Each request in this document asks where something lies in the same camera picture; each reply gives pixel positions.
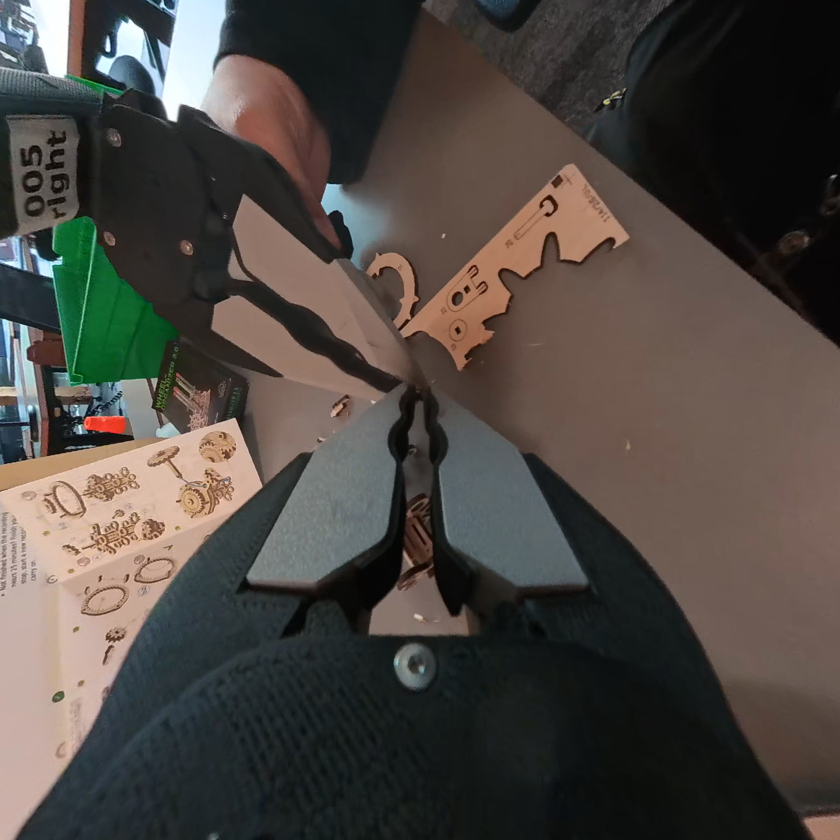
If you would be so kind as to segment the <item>white printed note paper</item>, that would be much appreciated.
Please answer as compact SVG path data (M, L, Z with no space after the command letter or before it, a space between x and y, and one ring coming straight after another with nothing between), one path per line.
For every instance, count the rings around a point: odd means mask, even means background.
M38 552L14 514L1 513L1 599L9 600L27 587L50 585Z

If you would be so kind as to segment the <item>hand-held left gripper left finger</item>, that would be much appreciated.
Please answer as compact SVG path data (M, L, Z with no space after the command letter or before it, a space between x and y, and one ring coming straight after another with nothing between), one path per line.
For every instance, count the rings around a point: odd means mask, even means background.
M412 387L400 385L311 454L249 586L371 613L402 568L411 425Z

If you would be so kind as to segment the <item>person's right hand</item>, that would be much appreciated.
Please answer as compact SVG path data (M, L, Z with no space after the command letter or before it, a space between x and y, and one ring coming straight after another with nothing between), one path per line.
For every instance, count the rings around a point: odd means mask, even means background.
M296 184L319 232L340 238L322 207L329 179L329 136L303 92L283 71L247 56L219 59L202 109L227 133L272 155Z

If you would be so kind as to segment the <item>wooden oval frame with bracket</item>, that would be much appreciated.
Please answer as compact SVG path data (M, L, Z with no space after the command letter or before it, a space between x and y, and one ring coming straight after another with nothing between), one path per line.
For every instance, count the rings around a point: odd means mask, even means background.
M413 587L423 576L434 577L434 545L431 500L419 493L407 502L402 545L402 570L396 583L399 592Z

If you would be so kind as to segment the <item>person's dark trousers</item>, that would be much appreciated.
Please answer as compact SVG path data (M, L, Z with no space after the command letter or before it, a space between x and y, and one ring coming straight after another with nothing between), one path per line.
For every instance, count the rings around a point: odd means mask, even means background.
M838 36L838 1L673 2L587 137L835 343Z

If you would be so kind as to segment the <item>dark model kit box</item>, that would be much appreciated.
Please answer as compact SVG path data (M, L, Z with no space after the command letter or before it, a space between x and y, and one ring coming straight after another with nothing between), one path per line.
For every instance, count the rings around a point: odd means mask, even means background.
M180 434L210 427L245 413L249 382L188 343L171 340L152 396L152 409Z

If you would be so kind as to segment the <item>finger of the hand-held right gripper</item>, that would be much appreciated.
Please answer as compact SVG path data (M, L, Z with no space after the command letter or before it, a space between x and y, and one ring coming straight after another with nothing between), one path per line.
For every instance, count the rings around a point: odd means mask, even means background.
M403 339L365 287L304 287L291 300L239 287L177 305L177 328L219 361L352 396L382 396L403 381Z
M229 295L238 294L239 287L267 287L300 301L304 287L365 287L376 295L394 324L382 294L352 261L324 261L248 196L239 203L232 237L229 275L235 285ZM422 369L403 337L402 383L422 387Z

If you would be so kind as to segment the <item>person's right forearm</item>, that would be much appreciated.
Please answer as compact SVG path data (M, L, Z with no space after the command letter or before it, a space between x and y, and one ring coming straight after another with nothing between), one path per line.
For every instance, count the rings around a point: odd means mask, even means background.
M421 15L419 1L229 1L216 60L285 73L325 128L329 184L364 173Z

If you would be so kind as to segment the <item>wooden offcut sheet with slots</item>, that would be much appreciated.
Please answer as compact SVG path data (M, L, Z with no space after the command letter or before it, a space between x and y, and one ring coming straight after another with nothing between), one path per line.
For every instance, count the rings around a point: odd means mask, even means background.
M549 237L561 261L581 264L606 243L614 248L625 244L629 234L581 170L567 164L410 318L402 336L426 334L462 371L471 351L493 337L487 322L508 310L511 293L501 274L526 279L539 270Z

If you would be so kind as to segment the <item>wooden curved hook part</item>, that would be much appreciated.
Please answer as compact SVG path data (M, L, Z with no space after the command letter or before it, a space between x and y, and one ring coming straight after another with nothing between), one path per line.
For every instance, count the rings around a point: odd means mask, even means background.
M369 278L375 279L384 270L394 271L402 282L400 307L393 319L395 327L398 330L402 330L412 319L414 307L419 301L417 295L417 276L410 260L394 251L385 253L376 252L365 271Z

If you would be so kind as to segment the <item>green plastic bin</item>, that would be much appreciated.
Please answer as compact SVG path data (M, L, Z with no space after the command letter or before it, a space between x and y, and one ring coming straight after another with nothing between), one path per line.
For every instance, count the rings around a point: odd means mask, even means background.
M88 218L53 230L53 284L73 385L153 379L178 332L122 280Z

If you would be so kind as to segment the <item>folded assembly instruction sheet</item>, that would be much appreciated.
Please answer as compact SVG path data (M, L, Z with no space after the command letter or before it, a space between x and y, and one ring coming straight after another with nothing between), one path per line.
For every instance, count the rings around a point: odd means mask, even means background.
M1 604L7 818L79 749L153 606L260 485L229 421L2 491L50 581Z

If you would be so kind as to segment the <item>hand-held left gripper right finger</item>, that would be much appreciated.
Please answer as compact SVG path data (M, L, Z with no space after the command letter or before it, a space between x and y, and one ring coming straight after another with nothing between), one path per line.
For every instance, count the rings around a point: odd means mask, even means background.
M452 397L425 395L437 588L452 615L585 592L589 579L522 452Z

